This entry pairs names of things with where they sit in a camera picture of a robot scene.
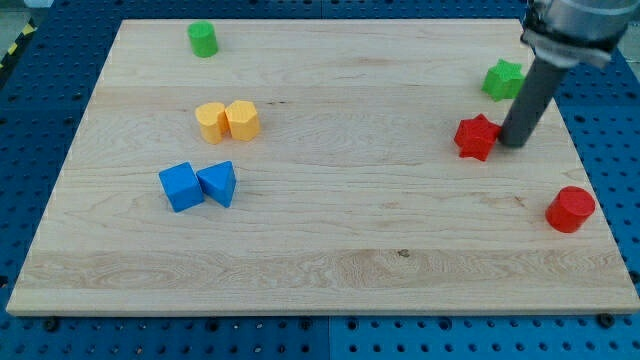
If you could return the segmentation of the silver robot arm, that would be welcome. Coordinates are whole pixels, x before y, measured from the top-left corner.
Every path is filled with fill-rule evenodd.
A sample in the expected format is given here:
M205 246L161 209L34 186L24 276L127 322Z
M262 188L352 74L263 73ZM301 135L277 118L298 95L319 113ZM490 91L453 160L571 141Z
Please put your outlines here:
M639 0L531 0L521 41L556 67L603 69L638 10Z

